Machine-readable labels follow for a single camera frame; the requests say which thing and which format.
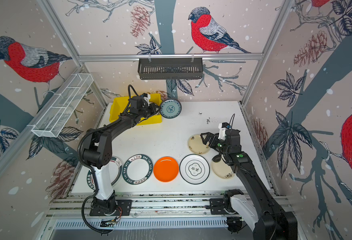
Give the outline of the small teal patterned plate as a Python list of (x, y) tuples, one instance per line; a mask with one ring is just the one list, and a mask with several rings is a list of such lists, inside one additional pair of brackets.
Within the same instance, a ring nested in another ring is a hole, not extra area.
[(174, 119), (179, 116), (182, 111), (182, 105), (176, 99), (167, 99), (161, 103), (160, 107), (160, 114), (166, 119)]

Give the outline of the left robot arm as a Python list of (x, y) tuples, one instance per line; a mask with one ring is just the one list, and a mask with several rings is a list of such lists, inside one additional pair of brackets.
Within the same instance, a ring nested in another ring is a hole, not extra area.
[(151, 102), (151, 95), (142, 94), (129, 98), (126, 108), (118, 119), (98, 129), (90, 129), (80, 140), (78, 158), (90, 169), (94, 179), (93, 206), (107, 214), (118, 207), (115, 190), (112, 187), (108, 164), (113, 156), (112, 141), (160, 111), (160, 106)]

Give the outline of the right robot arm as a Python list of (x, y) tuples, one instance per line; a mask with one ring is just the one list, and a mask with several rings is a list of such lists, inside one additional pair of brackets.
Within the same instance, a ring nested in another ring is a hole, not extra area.
[(245, 220), (255, 240), (296, 240), (298, 221), (286, 212), (261, 181), (249, 155), (242, 150), (238, 130), (221, 129), (220, 133), (202, 133), (202, 142), (218, 152), (246, 188), (251, 202), (238, 190), (227, 191), (225, 209)]

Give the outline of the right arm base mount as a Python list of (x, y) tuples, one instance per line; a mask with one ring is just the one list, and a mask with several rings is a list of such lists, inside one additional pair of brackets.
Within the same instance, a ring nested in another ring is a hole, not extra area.
[(211, 215), (238, 215), (224, 199), (212, 198), (209, 202), (208, 209)]

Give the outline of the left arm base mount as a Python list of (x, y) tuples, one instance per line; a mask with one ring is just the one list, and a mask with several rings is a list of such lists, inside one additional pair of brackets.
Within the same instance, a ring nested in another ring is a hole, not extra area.
[(132, 200), (98, 200), (93, 199), (91, 204), (90, 216), (129, 216), (132, 207)]

